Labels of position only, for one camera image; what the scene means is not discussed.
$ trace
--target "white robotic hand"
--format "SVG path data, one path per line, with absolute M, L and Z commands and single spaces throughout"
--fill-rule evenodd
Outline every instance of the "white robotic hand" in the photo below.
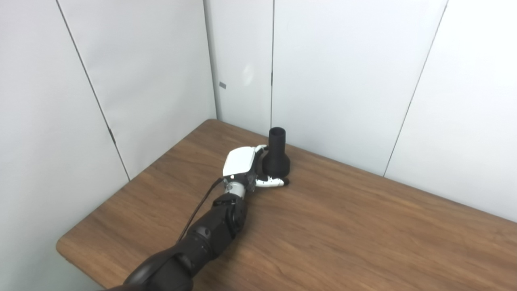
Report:
M 244 197 L 246 191 L 253 191 L 257 187 L 280 187 L 289 184 L 284 178 L 266 176 L 259 178 L 256 166 L 259 158 L 267 150 L 265 144 L 256 147 L 242 147 L 232 150 L 226 157 L 223 167 L 224 184 L 226 190 Z

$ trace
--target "robotic arm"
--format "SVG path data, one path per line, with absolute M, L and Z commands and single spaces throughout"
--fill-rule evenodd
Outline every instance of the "robotic arm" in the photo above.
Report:
M 224 194 L 197 220 L 184 238 L 141 263 L 119 287 L 108 291 L 190 291 L 192 278 L 216 259 L 242 230 L 246 221 L 246 192 L 255 187 L 289 184 L 285 178 L 259 177 L 257 164 L 266 145 L 232 150 L 224 164 Z

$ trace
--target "black wire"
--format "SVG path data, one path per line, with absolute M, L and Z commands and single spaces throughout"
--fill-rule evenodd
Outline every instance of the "black wire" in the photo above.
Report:
M 183 229 L 183 231 L 181 232 L 181 235 L 179 235 L 179 238 L 178 240 L 176 241 L 176 243 L 178 243 L 182 238 L 183 236 L 185 235 L 185 233 L 187 232 L 187 229 L 189 228 L 190 226 L 190 223 L 192 222 L 192 220 L 194 219 L 194 216 L 196 215 L 197 211 L 199 210 L 199 208 L 201 208 L 201 205 L 203 205 L 203 202 L 205 202 L 205 200 L 208 198 L 208 195 L 210 195 L 210 192 L 212 192 L 212 190 L 219 184 L 221 183 L 222 181 L 224 180 L 224 178 L 218 178 L 213 184 L 212 186 L 210 187 L 210 189 L 208 189 L 208 192 L 205 194 L 205 196 L 201 199 L 201 201 L 199 202 L 199 204 L 197 205 L 197 207 L 194 209 L 194 212 L 192 213 L 192 215 L 190 216 L 189 220 L 187 221 L 187 224 L 185 225 L 185 228 Z

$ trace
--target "wooden table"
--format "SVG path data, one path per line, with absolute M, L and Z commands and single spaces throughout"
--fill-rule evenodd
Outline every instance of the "wooden table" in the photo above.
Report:
M 104 287 L 176 241 L 228 152 L 267 138 L 208 120 L 66 233 Z M 246 195 L 244 231 L 195 290 L 517 290 L 517 224 L 287 146 L 291 184 Z M 200 210 L 222 193 L 218 186 Z

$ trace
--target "white wall panel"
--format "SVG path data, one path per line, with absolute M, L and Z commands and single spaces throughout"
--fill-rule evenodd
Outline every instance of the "white wall panel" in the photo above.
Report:
M 275 1 L 272 125 L 383 174 L 445 0 Z
M 128 182 L 55 1 L 0 2 L 0 290 L 93 291 L 55 250 Z
M 517 221 L 516 14 L 449 2 L 386 177 Z
M 273 1 L 206 0 L 206 8 L 218 119 L 268 135 Z
M 131 178 L 215 118 L 202 0 L 60 0 Z

